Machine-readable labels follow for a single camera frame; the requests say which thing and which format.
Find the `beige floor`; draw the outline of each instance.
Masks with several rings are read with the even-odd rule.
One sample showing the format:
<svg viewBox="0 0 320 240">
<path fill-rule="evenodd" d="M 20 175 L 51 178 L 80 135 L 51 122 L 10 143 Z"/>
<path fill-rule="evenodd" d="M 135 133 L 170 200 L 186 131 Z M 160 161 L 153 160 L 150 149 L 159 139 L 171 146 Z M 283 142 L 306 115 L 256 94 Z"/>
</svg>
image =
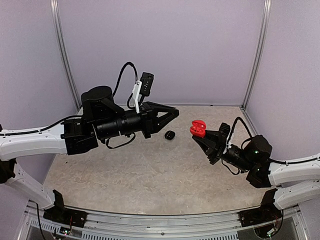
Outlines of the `beige floor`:
<svg viewBox="0 0 320 240">
<path fill-rule="evenodd" d="M 66 205 L 106 212 L 176 215 L 212 213 L 260 204 L 266 189 L 255 189 L 246 174 L 234 176 L 221 162 L 209 164 L 191 138 L 191 121 L 204 120 L 208 130 L 232 125 L 238 107 L 179 106 L 180 116 L 160 133 L 109 150 L 105 146 L 74 156 L 57 155 L 45 185 L 63 194 Z M 173 130 L 172 141 L 164 138 Z M 233 143 L 248 138 L 239 124 Z M 112 146 L 127 139 L 113 138 Z"/>
</svg>

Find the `small black puck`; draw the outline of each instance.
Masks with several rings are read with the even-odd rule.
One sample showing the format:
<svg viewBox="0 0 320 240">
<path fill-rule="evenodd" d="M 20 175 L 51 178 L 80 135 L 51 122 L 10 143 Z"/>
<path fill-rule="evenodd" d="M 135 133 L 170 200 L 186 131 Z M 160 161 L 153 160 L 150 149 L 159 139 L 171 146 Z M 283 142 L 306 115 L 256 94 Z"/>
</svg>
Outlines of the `small black puck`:
<svg viewBox="0 0 320 240">
<path fill-rule="evenodd" d="M 172 140 L 174 139 L 176 136 L 175 132 L 174 131 L 167 131 L 164 135 L 164 138 L 165 139 L 168 139 L 168 140 Z"/>
</svg>

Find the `aluminum frame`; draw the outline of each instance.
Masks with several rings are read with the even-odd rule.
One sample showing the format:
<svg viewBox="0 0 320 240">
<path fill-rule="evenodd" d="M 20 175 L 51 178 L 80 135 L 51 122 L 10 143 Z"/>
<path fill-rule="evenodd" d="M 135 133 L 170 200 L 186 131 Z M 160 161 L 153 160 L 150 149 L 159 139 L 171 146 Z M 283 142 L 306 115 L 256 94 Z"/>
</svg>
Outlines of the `aluminum frame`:
<svg viewBox="0 0 320 240">
<path fill-rule="evenodd" d="M 266 35 L 267 35 L 267 29 L 268 29 L 268 23 L 269 23 L 269 17 L 270 17 L 270 11 L 271 11 L 271 1 L 272 0 L 265 0 L 264 1 L 264 8 L 263 8 L 263 15 L 262 15 L 262 23 L 261 23 L 261 28 L 260 28 L 260 34 L 259 34 L 259 39 L 258 39 L 258 45 L 256 48 L 255 56 L 254 56 L 254 61 L 253 61 L 253 67 L 250 73 L 250 79 L 249 83 L 244 95 L 242 107 L 244 110 L 246 110 L 252 91 L 253 87 L 256 81 L 261 57 L 263 54 L 264 50 L 264 45 L 265 45 L 265 40 L 266 40 Z"/>
<path fill-rule="evenodd" d="M 72 94 L 73 102 L 75 104 L 76 110 L 78 111 L 81 108 L 81 100 L 76 88 L 74 77 L 71 72 L 71 67 L 69 64 L 69 59 L 66 51 L 66 46 L 65 46 L 64 36 L 63 36 L 62 26 L 61 26 L 61 20 L 59 15 L 58 0 L 50 0 L 50 6 L 51 6 L 54 29 L 55 29 L 55 34 L 57 38 L 57 43 L 58 43 L 58 47 L 61 55 L 63 68 L 64 68 L 66 79 Z"/>
<path fill-rule="evenodd" d="M 167 240 L 202 240 L 202 239 L 238 239 L 238 231 L 251 229 L 253 226 L 241 227 L 239 210 L 190 214 L 190 215 L 138 215 L 121 214 L 103 211 L 94 211 L 77 207 L 72 209 L 83 210 L 88 213 L 84 228 L 73 227 L 72 239 L 100 240 L 100 239 L 167 239 Z M 60 227 L 68 227 L 63 224 L 43 219 L 43 211 L 40 210 L 40 220 L 44 231 L 53 232 Z M 308 240 L 305 223 L 301 218 L 298 206 L 284 210 L 284 218 L 292 218 L 300 240 Z M 26 240 L 31 227 L 38 227 L 37 209 L 34 202 L 29 201 L 17 233 L 17 240 Z"/>
</svg>

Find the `wire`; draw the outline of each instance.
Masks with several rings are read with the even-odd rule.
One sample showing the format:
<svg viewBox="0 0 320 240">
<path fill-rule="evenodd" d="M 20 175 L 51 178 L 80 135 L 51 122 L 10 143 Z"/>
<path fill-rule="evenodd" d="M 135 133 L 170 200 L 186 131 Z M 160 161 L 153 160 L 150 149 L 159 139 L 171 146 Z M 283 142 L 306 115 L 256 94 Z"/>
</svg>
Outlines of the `wire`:
<svg viewBox="0 0 320 240">
<path fill-rule="evenodd" d="M 244 140 L 244 141 L 242 142 L 242 144 L 241 144 L 241 150 L 244 149 L 244 144 L 245 144 L 246 142 L 251 141 L 251 140 L 252 140 L 252 137 L 249 137 L 248 139 Z"/>
<path fill-rule="evenodd" d="M 238 117 L 234 120 L 234 122 L 233 122 L 233 125 L 232 125 L 232 128 L 231 128 L 231 131 L 230 131 L 228 140 L 226 141 L 226 144 L 229 143 L 232 135 L 234 134 L 234 131 L 235 131 L 235 128 L 236 128 L 236 124 L 237 124 L 238 121 L 240 121 L 240 122 L 243 124 L 243 126 L 245 127 L 245 129 L 246 129 L 248 135 L 250 136 L 250 138 L 253 137 L 252 134 L 251 134 L 251 132 L 250 132 L 250 130 L 249 130 L 249 128 L 248 128 L 248 126 L 247 126 L 247 124 L 245 123 L 245 121 L 244 121 L 241 117 L 238 116 Z"/>
<path fill-rule="evenodd" d="M 126 106 L 128 107 L 128 109 L 135 109 L 134 106 L 130 106 L 130 100 L 131 100 L 132 96 L 133 96 L 133 93 L 131 93 L 131 95 L 129 96 L 128 100 L 126 101 Z M 139 100 L 139 106 L 142 104 L 144 99 L 145 99 L 145 96 L 142 95 L 140 97 L 140 100 Z"/>
<path fill-rule="evenodd" d="M 131 67 L 133 68 L 133 70 L 134 70 L 134 75 L 135 75 L 135 82 L 136 82 L 136 83 L 138 82 L 138 73 L 137 73 L 137 69 L 136 69 L 135 65 L 134 65 L 132 62 L 130 62 L 130 61 L 126 62 L 126 63 L 123 65 L 123 67 L 121 68 L 121 70 L 120 70 L 120 73 L 119 73 L 119 76 L 118 76 L 118 80 L 116 81 L 115 89 L 114 89 L 113 94 L 112 94 L 113 97 L 116 95 L 116 92 L 117 92 L 117 90 L 118 90 L 118 87 L 119 87 L 119 84 L 120 84 L 120 80 L 121 80 L 122 74 L 124 73 L 124 70 L 125 70 L 125 68 L 126 68 L 127 66 L 131 66 Z"/>
<path fill-rule="evenodd" d="M 278 160 L 274 160 L 272 158 L 269 158 L 270 162 L 276 163 L 276 164 L 282 164 L 282 165 L 303 164 L 303 163 L 307 163 L 307 162 L 312 162 L 314 160 L 318 160 L 318 158 L 314 157 L 314 158 L 303 160 L 303 161 L 278 161 Z"/>
<path fill-rule="evenodd" d="M 45 238 L 44 232 L 42 231 L 42 227 L 41 227 L 41 222 L 40 222 L 40 214 L 39 214 L 39 205 L 38 203 L 36 203 L 36 214 L 38 215 L 38 224 L 39 224 L 39 229 L 40 229 L 40 233 L 42 235 L 43 240 L 47 240 Z"/>
<path fill-rule="evenodd" d="M 237 173 L 234 173 L 233 171 L 231 171 L 231 169 L 227 165 L 224 164 L 224 161 L 222 159 L 221 159 L 221 163 L 223 166 L 225 166 L 230 171 L 230 173 L 232 173 L 233 175 L 239 175 L 239 173 L 240 173 L 239 169 L 238 169 Z"/>
<path fill-rule="evenodd" d="M 283 223 L 284 223 L 284 216 L 285 216 L 284 210 L 282 209 L 281 212 L 282 212 L 282 217 L 281 217 L 280 226 L 279 226 L 279 228 L 276 230 L 276 232 L 275 232 L 271 237 L 273 237 L 273 236 L 276 235 L 278 232 L 280 232 L 280 229 L 281 229 L 281 227 L 282 227 L 282 225 L 283 225 Z"/>
<path fill-rule="evenodd" d="M 123 144 L 120 144 L 120 145 L 118 145 L 118 146 L 109 146 L 110 138 L 108 138 L 108 139 L 105 141 L 105 145 L 106 145 L 106 147 L 107 147 L 108 149 L 117 149 L 117 148 L 123 147 L 123 146 L 125 146 L 125 145 L 128 145 L 128 144 L 132 143 L 132 142 L 135 140 L 135 138 L 136 138 L 136 134 L 135 134 L 134 132 L 133 132 L 132 134 L 133 134 L 133 137 L 132 137 L 129 141 L 127 141 L 127 142 L 125 142 L 125 143 L 123 143 Z"/>
<path fill-rule="evenodd" d="M 232 135 L 234 134 L 234 131 L 235 131 L 235 128 L 236 128 L 236 124 L 237 124 L 238 121 L 240 121 L 240 122 L 243 124 L 243 126 L 244 126 L 245 129 L 246 129 L 246 131 L 248 132 L 248 135 L 250 136 L 250 138 L 248 138 L 248 139 L 246 139 L 246 140 L 243 141 L 243 143 L 242 143 L 242 145 L 241 145 L 241 149 L 242 149 L 243 144 L 246 143 L 246 142 L 248 142 L 248 141 L 250 141 L 250 140 L 253 138 L 253 136 L 252 136 L 252 134 L 251 134 L 251 132 L 250 132 L 247 124 L 245 123 L 245 121 L 244 121 L 241 117 L 239 117 L 239 116 L 234 120 L 234 122 L 233 122 L 233 124 L 232 124 L 232 128 L 231 128 L 231 131 L 230 131 L 228 140 L 226 141 L 226 144 L 229 143 Z M 237 172 L 237 173 L 234 173 L 233 171 L 231 171 L 231 169 L 230 169 L 226 164 L 224 164 L 224 161 L 223 161 L 222 159 L 221 159 L 221 163 L 222 163 L 222 165 L 225 166 L 225 167 L 230 171 L 230 173 L 232 173 L 233 175 L 239 175 L 239 174 L 240 174 L 240 169 L 238 169 L 238 172 Z"/>
<path fill-rule="evenodd" d="M 40 132 L 44 132 L 48 129 L 51 129 L 52 127 L 58 125 L 59 123 L 67 120 L 67 119 L 70 119 L 70 118 L 77 118 L 77 117 L 80 117 L 79 115 L 71 115 L 71 116 L 67 116 L 67 117 L 64 117 L 62 119 L 60 119 L 59 121 L 56 121 L 55 123 L 49 125 L 49 126 L 46 126 L 40 130 L 32 130 L 32 131 L 21 131 L 21 132 L 9 132 L 9 133 L 5 133 L 5 134 L 0 134 L 0 136 L 16 136 L 16 135 L 25 135 L 25 134 L 36 134 L 36 133 L 40 133 Z"/>
<path fill-rule="evenodd" d="M 131 100 L 132 96 L 133 96 L 133 93 L 131 93 L 128 100 L 126 101 L 126 106 L 128 107 L 128 109 L 135 109 L 134 106 L 130 106 L 130 100 Z"/>
</svg>

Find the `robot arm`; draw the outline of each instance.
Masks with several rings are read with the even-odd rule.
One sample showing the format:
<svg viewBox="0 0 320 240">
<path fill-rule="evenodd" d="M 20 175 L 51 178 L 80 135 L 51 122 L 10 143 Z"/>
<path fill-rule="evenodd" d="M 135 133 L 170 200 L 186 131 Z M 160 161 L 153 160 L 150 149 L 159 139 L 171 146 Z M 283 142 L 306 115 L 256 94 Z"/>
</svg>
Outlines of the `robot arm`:
<svg viewBox="0 0 320 240">
<path fill-rule="evenodd" d="M 232 129 L 222 123 L 218 131 L 211 131 L 206 130 L 203 121 L 196 120 L 192 122 L 190 132 L 212 165 L 219 160 L 225 161 L 238 168 L 239 173 L 248 173 L 246 180 L 255 188 L 274 187 L 265 193 L 258 209 L 240 212 L 243 227 L 272 221 L 275 216 L 281 218 L 281 210 L 320 197 L 320 153 L 288 161 L 273 160 L 270 158 L 272 146 L 262 135 L 248 138 L 244 148 L 230 144 L 235 123 Z M 281 186 L 295 181 L 303 182 L 285 188 Z"/>
<path fill-rule="evenodd" d="M 6 184 L 36 202 L 44 209 L 44 218 L 83 228 L 87 213 L 66 208 L 63 196 L 33 179 L 16 158 L 38 154 L 82 154 L 97 148 L 98 140 L 108 147 L 110 138 L 129 137 L 139 131 L 146 139 L 150 138 L 179 115 L 174 107 L 142 102 L 149 96 L 152 82 L 153 75 L 145 72 L 141 80 L 136 81 L 133 109 L 124 110 L 115 104 L 110 87 L 97 86 L 81 95 L 83 115 L 66 117 L 47 127 L 5 130 L 0 126 L 0 184 Z"/>
</svg>

